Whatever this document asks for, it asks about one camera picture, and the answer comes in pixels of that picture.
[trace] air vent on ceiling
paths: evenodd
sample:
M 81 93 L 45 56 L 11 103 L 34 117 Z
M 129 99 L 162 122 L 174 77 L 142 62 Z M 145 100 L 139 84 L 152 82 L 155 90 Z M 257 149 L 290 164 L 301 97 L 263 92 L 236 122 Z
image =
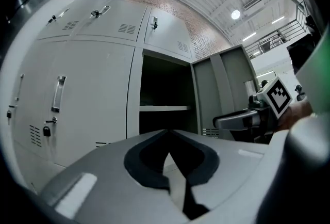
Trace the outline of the air vent on ceiling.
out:
M 106 143 L 106 142 L 96 142 L 95 144 L 96 144 L 96 147 L 99 148 L 99 147 L 103 147 L 103 146 L 105 146 L 107 144 L 111 144 L 111 143 L 110 142 L 109 143 Z
M 177 44 L 178 44 L 179 50 L 186 52 L 186 53 L 189 52 L 188 46 L 186 44 L 179 42 L 179 41 L 177 42 Z
M 136 26 L 122 24 L 118 30 L 118 32 L 134 34 Z
M 219 137 L 219 129 L 203 129 L 202 135 L 210 138 L 218 138 Z
M 79 21 L 69 21 L 62 30 L 73 29 Z
M 264 6 L 263 0 L 252 0 L 248 2 L 243 8 L 244 8 L 244 15 L 251 15 L 260 8 Z
M 34 145 L 41 147 L 40 129 L 30 125 L 30 139 Z

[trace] padlock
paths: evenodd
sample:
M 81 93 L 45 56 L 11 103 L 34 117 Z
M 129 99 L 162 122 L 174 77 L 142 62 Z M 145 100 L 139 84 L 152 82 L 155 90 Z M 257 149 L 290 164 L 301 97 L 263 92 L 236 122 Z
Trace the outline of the padlock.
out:
M 51 129 L 48 126 L 43 127 L 43 136 L 50 137 L 51 136 Z

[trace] cabinet handle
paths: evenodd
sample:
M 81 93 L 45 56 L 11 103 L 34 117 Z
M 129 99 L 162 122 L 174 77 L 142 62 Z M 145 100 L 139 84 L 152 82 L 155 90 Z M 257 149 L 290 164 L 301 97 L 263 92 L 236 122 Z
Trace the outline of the cabinet handle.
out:
M 65 82 L 66 78 L 67 78 L 66 76 L 57 77 L 58 82 L 57 82 L 54 100 L 53 100 L 53 106 L 52 106 L 53 112 L 57 112 L 57 113 L 60 112 L 62 94 L 63 94 L 63 89 L 64 89 L 64 82 Z

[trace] brick wall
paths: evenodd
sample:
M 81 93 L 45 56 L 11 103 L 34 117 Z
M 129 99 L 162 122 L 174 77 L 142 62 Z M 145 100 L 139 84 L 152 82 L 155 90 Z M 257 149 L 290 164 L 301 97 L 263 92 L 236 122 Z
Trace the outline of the brick wall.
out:
M 164 10 L 185 21 L 196 59 L 230 47 L 228 40 L 207 19 L 179 0 L 130 0 Z

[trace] ventilation slot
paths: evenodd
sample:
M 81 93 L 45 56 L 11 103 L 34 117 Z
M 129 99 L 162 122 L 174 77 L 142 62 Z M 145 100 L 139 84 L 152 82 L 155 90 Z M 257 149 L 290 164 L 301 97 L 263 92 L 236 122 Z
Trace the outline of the ventilation slot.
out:
M 179 41 L 177 42 L 177 44 L 178 44 L 179 50 L 186 52 L 186 53 L 189 52 L 187 45 L 185 45 L 184 43 L 179 42 Z
M 73 29 L 79 21 L 70 21 L 68 22 L 62 30 Z
M 135 32 L 135 26 L 129 26 L 128 30 L 127 30 L 127 33 L 134 34 L 134 32 Z
M 219 129 L 203 129 L 203 135 L 210 138 L 218 138 Z
M 122 24 L 118 30 L 118 32 L 123 32 L 125 33 L 127 30 L 128 25 L 127 24 Z
M 30 125 L 30 139 L 31 143 L 38 147 L 41 147 L 40 129 Z
M 99 148 L 99 147 L 103 147 L 103 146 L 105 146 L 107 144 L 111 144 L 111 143 L 110 142 L 109 143 L 106 143 L 106 142 L 96 142 L 95 144 L 96 144 L 96 147 Z

